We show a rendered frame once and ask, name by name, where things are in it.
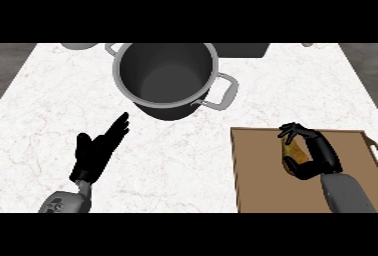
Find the brown tray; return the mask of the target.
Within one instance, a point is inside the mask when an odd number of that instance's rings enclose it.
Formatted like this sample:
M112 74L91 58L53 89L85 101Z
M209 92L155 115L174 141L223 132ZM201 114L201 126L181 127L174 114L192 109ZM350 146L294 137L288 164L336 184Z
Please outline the brown tray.
M299 181L282 165L277 128L232 128L232 154L239 212L329 213L320 177ZM378 210L378 143L359 130L322 130Z

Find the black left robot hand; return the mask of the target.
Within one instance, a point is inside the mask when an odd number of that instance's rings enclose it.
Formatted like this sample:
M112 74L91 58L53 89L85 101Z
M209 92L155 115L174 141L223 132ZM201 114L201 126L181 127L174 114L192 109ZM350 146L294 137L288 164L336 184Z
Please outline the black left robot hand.
M103 135L94 139L85 133L76 135L75 165L69 175L72 182L93 184L97 181L128 131L128 113L124 112Z

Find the dark grey metal pot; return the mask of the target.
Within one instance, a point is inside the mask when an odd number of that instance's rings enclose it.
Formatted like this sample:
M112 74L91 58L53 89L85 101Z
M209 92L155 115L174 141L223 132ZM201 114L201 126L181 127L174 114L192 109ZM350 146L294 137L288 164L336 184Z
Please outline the dark grey metal pot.
M155 119L186 118L205 106L223 111L233 103L239 83L218 71L218 55L211 43L113 43L105 50L113 57L112 76L122 95ZM230 82L221 101L205 100L214 80Z

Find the grey round object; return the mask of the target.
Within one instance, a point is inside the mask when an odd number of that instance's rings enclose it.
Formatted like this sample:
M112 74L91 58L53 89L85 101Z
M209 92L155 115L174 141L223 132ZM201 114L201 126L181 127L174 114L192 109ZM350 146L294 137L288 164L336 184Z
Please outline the grey round object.
M60 43L69 50L85 50L94 47L99 43Z

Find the yellow-brown pear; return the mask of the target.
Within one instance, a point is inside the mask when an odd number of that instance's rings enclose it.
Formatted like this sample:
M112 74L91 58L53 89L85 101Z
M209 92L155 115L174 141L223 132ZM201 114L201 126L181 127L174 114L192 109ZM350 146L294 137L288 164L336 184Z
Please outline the yellow-brown pear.
M298 164L305 163L308 161L308 157L302 149L299 148L297 142L291 141L291 143L286 143L288 136L283 136L280 140L282 140L282 156L289 156Z

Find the dark grey box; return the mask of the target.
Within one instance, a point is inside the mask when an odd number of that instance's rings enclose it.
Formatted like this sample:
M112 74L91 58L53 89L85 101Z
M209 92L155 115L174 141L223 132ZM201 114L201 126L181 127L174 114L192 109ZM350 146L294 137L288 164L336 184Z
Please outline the dark grey box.
M268 43L214 43L220 58L261 58Z

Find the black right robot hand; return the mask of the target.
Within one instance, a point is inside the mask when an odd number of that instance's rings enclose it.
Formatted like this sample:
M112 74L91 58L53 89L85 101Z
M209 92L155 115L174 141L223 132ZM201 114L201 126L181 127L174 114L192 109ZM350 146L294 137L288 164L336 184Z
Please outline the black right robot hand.
M294 141L297 135L304 138L311 156L302 164L298 164L289 156L282 156L286 172L299 180L308 180L319 174L339 173L342 171L339 158L322 133L302 127L298 123L283 124L279 129L282 132L277 137L288 136L286 143Z

